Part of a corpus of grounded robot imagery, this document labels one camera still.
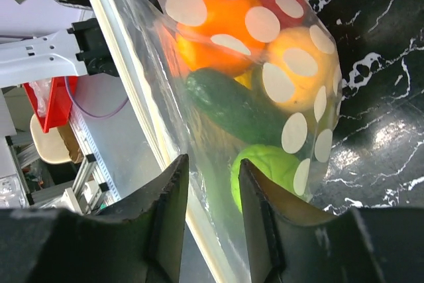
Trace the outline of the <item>clear polka dot zip bag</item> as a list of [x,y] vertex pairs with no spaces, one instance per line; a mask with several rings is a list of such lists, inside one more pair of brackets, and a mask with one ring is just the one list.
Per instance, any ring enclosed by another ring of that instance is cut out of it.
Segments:
[[239,170],[310,201],[341,106],[308,0],[90,0],[160,168],[189,156],[189,228],[218,282],[251,282]]

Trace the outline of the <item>orange fake fruit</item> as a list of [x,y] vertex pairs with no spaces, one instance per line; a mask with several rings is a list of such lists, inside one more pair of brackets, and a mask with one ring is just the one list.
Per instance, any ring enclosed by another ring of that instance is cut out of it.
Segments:
[[213,68],[228,76],[245,73],[264,48],[247,30],[245,16],[260,0],[166,0],[177,22],[176,48],[191,71]]

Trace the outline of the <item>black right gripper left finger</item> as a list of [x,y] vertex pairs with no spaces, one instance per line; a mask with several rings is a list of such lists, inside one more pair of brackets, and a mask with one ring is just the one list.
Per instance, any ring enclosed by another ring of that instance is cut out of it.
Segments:
[[101,210],[1,210],[2,282],[177,282],[189,157]]

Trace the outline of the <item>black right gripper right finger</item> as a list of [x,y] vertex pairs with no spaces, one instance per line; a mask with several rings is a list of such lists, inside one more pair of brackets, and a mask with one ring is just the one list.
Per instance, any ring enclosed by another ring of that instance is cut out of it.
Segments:
[[246,159],[238,179],[253,282],[423,281],[421,208],[352,208],[332,215]]

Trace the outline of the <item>dark green fake cucumber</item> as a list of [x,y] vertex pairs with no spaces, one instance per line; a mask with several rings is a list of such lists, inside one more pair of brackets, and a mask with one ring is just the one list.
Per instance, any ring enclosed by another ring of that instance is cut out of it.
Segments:
[[282,145],[288,117],[259,93],[211,68],[188,75],[185,89],[195,106],[233,137],[246,144]]

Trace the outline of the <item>green fake lime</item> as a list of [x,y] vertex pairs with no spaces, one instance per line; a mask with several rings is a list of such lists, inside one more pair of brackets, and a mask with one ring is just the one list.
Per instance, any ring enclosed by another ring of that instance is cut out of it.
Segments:
[[231,193],[238,210],[242,213],[239,187],[239,170],[241,160],[248,159],[267,178],[304,199],[309,176],[310,159],[297,159],[282,148],[261,144],[250,145],[236,157],[231,168]]

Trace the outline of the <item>beige chair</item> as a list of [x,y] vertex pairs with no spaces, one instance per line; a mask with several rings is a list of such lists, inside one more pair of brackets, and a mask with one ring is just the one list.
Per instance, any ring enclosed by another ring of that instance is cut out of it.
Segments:
[[44,133],[36,115],[33,115],[30,120],[30,132],[40,158],[46,163],[82,162],[83,153],[69,123]]

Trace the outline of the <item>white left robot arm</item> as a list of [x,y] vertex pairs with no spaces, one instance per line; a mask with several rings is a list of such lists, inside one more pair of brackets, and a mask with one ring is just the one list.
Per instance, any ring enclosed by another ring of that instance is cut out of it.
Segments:
[[[25,0],[15,0],[21,4]],[[90,9],[89,0],[55,0]],[[1,45],[1,87],[48,78],[108,74],[117,77],[96,18],[74,22],[69,28],[39,37],[22,37]]]

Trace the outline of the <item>yellow fake fruit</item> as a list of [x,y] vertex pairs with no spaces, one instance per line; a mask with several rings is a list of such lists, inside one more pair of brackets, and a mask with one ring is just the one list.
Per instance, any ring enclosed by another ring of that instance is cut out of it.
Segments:
[[320,119],[333,93],[337,48],[318,24],[284,29],[271,42],[262,69],[262,89],[287,112],[314,110]]

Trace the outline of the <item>red plastic bin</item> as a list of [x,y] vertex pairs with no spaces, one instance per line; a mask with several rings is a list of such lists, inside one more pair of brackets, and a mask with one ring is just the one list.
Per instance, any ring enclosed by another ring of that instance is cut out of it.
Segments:
[[64,126],[68,122],[72,102],[66,89],[66,80],[68,81],[70,92],[74,93],[78,83],[76,76],[52,78],[48,81],[48,85],[45,86],[48,90],[42,89],[42,93],[46,97],[46,99],[42,99],[45,102],[45,111],[42,112],[42,116],[38,112],[38,95],[40,93],[37,95],[33,89],[34,86],[30,83],[23,84],[43,133],[48,133],[50,129]]

